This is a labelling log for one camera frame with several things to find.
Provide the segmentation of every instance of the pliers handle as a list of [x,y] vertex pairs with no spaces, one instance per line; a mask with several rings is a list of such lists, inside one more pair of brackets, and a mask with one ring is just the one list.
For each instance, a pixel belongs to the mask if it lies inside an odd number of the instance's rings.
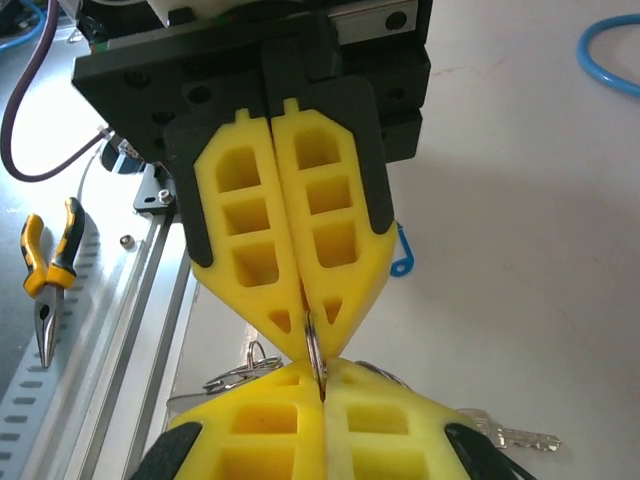
[[74,197],[68,198],[64,204],[67,210],[67,223],[49,265],[45,262],[40,248],[40,236],[44,228],[42,218],[32,213],[22,227],[20,249],[28,271],[23,286],[33,298],[47,284],[66,290],[73,286],[76,279],[73,261],[84,233],[85,213],[78,199]]

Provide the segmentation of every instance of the blue tube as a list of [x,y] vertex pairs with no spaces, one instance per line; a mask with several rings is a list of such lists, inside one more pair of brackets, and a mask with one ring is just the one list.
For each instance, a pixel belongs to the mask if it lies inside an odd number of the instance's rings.
[[12,48],[19,47],[20,45],[24,45],[27,42],[30,42],[35,37],[42,33],[42,29],[44,28],[44,22],[47,19],[46,15],[42,10],[35,6],[35,4],[31,0],[20,0],[20,2],[27,8],[30,8],[35,12],[38,17],[38,24],[31,29],[31,31],[21,37],[14,38],[7,43],[3,43],[0,45],[0,54],[5,53]]
[[613,88],[614,90],[618,90],[619,92],[626,93],[633,97],[640,97],[640,85],[630,82],[629,80],[625,80],[624,78],[619,77],[598,65],[589,54],[589,45],[591,41],[604,30],[624,25],[638,24],[640,24],[640,13],[611,17],[594,23],[587,28],[580,37],[576,52],[578,63],[592,78],[609,88]]

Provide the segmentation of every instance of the metal fitting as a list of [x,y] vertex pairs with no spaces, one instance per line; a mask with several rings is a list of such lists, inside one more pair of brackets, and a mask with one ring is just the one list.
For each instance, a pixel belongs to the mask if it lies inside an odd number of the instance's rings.
[[158,192],[158,201],[163,205],[169,205],[173,202],[173,199],[173,193],[171,193],[168,188],[163,188]]
[[120,237],[120,245],[127,250],[132,249],[135,244],[136,240],[129,234]]

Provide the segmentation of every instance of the pliers jaw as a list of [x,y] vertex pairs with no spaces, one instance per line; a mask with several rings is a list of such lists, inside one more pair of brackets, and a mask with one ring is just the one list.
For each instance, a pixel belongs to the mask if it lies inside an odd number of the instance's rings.
[[55,285],[45,286],[36,296],[33,312],[40,363],[48,368],[58,341],[59,315],[64,302],[64,290]]

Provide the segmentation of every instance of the black plastic edge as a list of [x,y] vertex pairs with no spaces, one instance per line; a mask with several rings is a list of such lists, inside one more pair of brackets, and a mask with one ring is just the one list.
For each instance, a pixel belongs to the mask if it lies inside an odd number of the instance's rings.
[[471,480],[518,480],[505,457],[480,432],[459,423],[444,431]]
[[173,480],[201,431],[201,424],[189,422],[164,432],[129,480]]

